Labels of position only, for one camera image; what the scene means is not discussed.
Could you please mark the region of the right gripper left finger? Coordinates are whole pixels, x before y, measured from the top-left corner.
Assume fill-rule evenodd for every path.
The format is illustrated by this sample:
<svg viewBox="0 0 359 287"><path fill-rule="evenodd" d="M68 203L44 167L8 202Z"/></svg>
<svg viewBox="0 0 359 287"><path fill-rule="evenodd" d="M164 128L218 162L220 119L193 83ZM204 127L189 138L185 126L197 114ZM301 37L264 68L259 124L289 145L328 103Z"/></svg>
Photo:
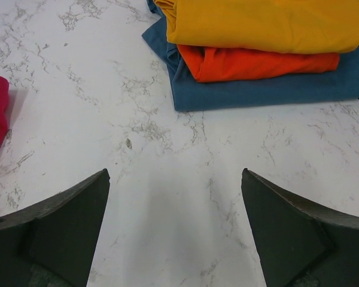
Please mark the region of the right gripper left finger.
<svg viewBox="0 0 359 287"><path fill-rule="evenodd" d="M0 217L0 286L86 286L108 201L103 169Z"/></svg>

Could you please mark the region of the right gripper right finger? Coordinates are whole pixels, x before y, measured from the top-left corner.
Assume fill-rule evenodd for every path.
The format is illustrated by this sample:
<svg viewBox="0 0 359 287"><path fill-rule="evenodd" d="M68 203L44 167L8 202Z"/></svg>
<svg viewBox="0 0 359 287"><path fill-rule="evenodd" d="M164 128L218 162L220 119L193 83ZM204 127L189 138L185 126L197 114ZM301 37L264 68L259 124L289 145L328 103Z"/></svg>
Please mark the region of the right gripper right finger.
<svg viewBox="0 0 359 287"><path fill-rule="evenodd" d="M267 286L359 286L359 217L244 169L242 196Z"/></svg>

